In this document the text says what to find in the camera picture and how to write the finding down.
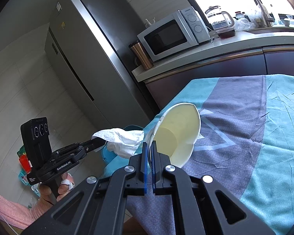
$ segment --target human hand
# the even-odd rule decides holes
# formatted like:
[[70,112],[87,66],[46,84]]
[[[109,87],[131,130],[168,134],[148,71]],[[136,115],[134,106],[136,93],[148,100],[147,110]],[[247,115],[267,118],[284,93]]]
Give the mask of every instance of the human hand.
[[[72,182],[74,184],[74,180],[73,177],[68,174],[67,172],[63,173],[61,175],[62,180],[68,179],[70,182]],[[51,189],[49,186],[45,185],[45,184],[40,184],[39,185],[39,191],[40,191],[40,196],[41,198],[43,198],[44,200],[51,202]],[[58,188],[58,193],[60,194],[57,197],[57,201],[61,200],[64,196],[66,196],[69,193],[69,186],[67,184],[61,184]]]

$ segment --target red object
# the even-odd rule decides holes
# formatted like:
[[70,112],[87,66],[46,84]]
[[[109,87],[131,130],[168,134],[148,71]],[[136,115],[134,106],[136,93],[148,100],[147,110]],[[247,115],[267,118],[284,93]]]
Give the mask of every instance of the red object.
[[31,167],[29,165],[27,155],[21,155],[20,158],[19,158],[19,161],[20,161],[23,169],[26,171],[26,173],[30,173],[32,169],[31,169]]

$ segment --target kitchen counter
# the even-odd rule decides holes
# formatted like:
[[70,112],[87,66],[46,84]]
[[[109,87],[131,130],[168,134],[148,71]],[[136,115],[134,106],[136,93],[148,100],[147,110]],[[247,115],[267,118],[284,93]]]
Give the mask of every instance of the kitchen counter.
[[144,81],[161,73],[177,67],[209,58],[235,53],[242,50],[251,50],[274,45],[294,45],[294,33],[262,33],[253,34],[247,32],[236,32],[234,37],[227,39],[217,38],[213,43],[205,43],[186,51],[181,51],[154,63],[154,67],[144,71],[142,66],[133,70],[137,81]]

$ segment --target cabinet door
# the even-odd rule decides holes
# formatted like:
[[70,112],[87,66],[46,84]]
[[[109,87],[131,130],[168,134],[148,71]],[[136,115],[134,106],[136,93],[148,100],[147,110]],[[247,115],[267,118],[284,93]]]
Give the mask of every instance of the cabinet door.
[[294,51],[265,53],[268,74],[294,76]]
[[184,71],[148,83],[147,87],[160,109],[163,109],[191,80],[266,74],[265,57],[260,54]]

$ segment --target refrigerator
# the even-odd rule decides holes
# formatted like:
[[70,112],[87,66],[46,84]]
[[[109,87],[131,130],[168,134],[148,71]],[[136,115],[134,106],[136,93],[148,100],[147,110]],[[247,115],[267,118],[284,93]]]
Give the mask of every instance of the refrigerator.
[[95,128],[145,127],[159,107],[132,70],[129,45],[145,29],[126,0],[58,0],[45,51],[68,93]]

